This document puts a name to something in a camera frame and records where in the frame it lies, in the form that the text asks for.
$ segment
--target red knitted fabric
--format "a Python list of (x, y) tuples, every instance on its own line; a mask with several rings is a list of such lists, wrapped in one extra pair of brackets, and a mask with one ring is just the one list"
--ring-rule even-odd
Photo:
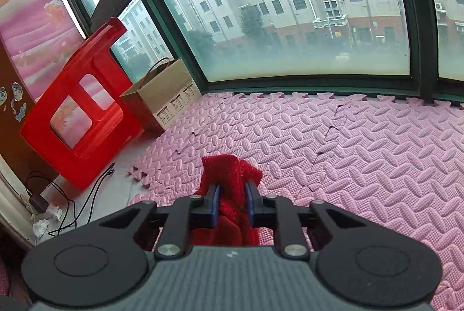
[(203, 157), (203, 175), (196, 194), (206, 195), (212, 184), (220, 186), (217, 227), (193, 232), (194, 245), (259, 245), (258, 229), (248, 223), (244, 184), (259, 184), (263, 173), (234, 155)]

